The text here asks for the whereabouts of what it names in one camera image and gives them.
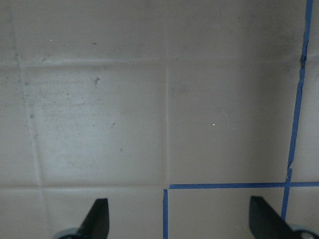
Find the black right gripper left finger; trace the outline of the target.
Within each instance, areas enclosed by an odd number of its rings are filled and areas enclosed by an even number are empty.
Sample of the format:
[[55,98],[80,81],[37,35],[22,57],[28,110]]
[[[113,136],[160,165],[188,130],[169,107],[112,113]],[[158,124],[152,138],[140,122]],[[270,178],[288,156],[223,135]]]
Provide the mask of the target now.
[[107,239],[110,230],[108,199],[96,199],[79,228],[63,230],[57,239]]

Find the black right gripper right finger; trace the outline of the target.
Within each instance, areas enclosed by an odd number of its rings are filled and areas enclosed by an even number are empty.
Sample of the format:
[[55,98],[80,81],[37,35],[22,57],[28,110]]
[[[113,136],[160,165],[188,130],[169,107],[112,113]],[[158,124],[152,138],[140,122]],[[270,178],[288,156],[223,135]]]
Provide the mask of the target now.
[[318,234],[307,229],[292,229],[260,196],[249,202],[249,229],[256,239],[317,239]]

